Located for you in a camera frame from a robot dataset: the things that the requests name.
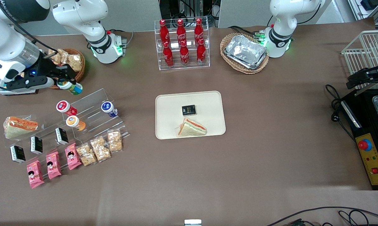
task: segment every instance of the red emergency stop button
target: red emergency stop button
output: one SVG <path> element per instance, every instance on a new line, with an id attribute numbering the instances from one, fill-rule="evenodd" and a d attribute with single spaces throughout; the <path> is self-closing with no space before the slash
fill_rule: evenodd
<path id="1" fill-rule="evenodd" d="M 372 168 L 372 173 L 373 173 L 373 174 L 378 173 L 378 168 Z"/>
<path id="2" fill-rule="evenodd" d="M 370 151 L 372 149 L 372 143 L 368 139 L 363 139 L 358 142 L 358 147 L 365 151 Z"/>

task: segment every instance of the robotic arm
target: robotic arm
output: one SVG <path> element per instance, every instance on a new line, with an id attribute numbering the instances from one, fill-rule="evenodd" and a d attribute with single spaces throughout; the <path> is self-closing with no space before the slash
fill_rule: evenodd
<path id="1" fill-rule="evenodd" d="M 68 0 L 54 5 L 55 20 L 63 26 L 80 31 L 101 63 L 112 63 L 123 56 L 122 38 L 107 33 L 98 22 L 108 15 L 104 0 Z"/>
<path id="2" fill-rule="evenodd" d="M 76 83 L 69 65 L 56 66 L 36 45 L 7 23 L 44 20 L 50 11 L 48 0 L 0 0 L 0 79 L 6 89 L 23 92 L 54 85 L 54 78 Z M 24 72 L 24 77 L 17 76 Z"/>
<path id="3" fill-rule="evenodd" d="M 275 16 L 274 27 L 267 27 L 266 48 L 269 57 L 284 55 L 297 26 L 296 15 L 316 11 L 325 0 L 271 0 L 270 11 Z"/>

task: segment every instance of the pink snack package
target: pink snack package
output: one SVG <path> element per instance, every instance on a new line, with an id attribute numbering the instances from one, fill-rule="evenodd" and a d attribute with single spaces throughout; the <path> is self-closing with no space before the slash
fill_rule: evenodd
<path id="1" fill-rule="evenodd" d="M 27 165 L 27 173 L 29 174 L 31 188 L 35 188 L 44 183 L 41 173 L 41 165 L 38 160 Z"/>
<path id="2" fill-rule="evenodd" d="M 67 166 L 69 167 L 70 170 L 73 170 L 77 166 L 81 165 L 79 155 L 76 152 L 76 143 L 73 143 L 69 145 L 65 149 L 65 154 L 67 157 Z"/>
<path id="3" fill-rule="evenodd" d="M 50 179 L 61 176 L 61 165 L 59 164 L 59 155 L 58 153 L 50 153 L 46 156 L 47 159 L 47 170 L 48 177 Z"/>

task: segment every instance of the small black package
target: small black package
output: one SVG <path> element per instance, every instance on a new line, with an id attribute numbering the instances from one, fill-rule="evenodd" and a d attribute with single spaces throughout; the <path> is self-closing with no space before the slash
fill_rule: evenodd
<path id="1" fill-rule="evenodd" d="M 62 128 L 56 128 L 55 133 L 57 134 L 57 142 L 60 144 L 67 144 L 69 143 L 68 135 L 66 131 Z"/>
<path id="2" fill-rule="evenodd" d="M 42 153 L 42 139 L 39 137 L 31 137 L 30 138 L 30 151 L 35 154 L 41 154 Z"/>
<path id="3" fill-rule="evenodd" d="M 183 116 L 194 116 L 196 115 L 196 109 L 194 105 L 182 106 Z"/>
<path id="4" fill-rule="evenodd" d="M 24 156 L 23 148 L 19 146 L 11 146 L 12 161 L 17 163 L 23 163 L 26 160 Z"/>

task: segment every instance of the red button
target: red button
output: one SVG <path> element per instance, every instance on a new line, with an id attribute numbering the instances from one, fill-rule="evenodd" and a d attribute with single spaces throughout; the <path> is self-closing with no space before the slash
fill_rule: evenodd
<path id="1" fill-rule="evenodd" d="M 361 140 L 361 141 L 359 141 L 359 143 L 358 143 L 358 147 L 359 147 L 360 149 L 362 149 L 362 150 L 366 150 L 366 149 L 368 149 L 369 145 L 368 145 L 368 143 L 367 143 L 366 141 Z"/>

